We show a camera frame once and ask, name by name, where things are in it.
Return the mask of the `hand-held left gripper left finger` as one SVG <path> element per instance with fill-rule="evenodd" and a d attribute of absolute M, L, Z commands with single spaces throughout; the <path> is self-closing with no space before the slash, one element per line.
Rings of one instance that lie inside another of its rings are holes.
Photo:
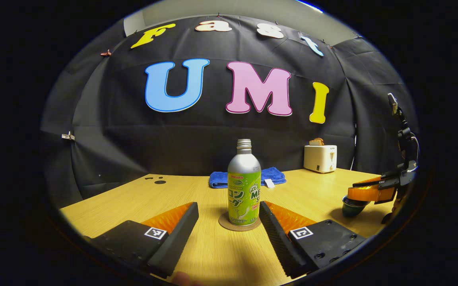
<path fill-rule="evenodd" d="M 167 278 L 173 274 L 198 217 L 198 203 L 189 202 L 141 223 L 126 220 L 84 239 L 129 267 Z"/>

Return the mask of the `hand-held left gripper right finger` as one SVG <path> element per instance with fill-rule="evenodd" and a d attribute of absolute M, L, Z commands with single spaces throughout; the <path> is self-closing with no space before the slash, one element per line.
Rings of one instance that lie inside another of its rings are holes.
<path fill-rule="evenodd" d="M 285 275 L 298 278 L 346 256 L 366 238 L 334 220 L 313 221 L 269 201 L 259 217 Z"/>

